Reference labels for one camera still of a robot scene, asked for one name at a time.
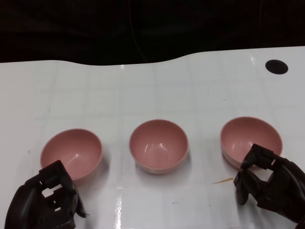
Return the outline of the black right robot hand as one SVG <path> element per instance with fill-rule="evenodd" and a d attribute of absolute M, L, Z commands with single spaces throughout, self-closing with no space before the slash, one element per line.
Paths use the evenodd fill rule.
<path fill-rule="evenodd" d="M 257 166 L 272 170 L 267 181 L 261 180 L 249 168 Z M 305 227 L 305 174 L 293 162 L 276 155 L 273 151 L 253 144 L 234 178 L 236 199 L 244 205 L 249 195 L 257 206 L 288 218 Z"/>

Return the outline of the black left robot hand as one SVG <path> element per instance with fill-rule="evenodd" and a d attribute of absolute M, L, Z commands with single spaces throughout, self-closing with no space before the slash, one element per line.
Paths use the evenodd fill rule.
<path fill-rule="evenodd" d="M 60 160 L 20 186 L 9 206 L 6 229 L 73 229 L 85 211 L 79 192 Z"/>

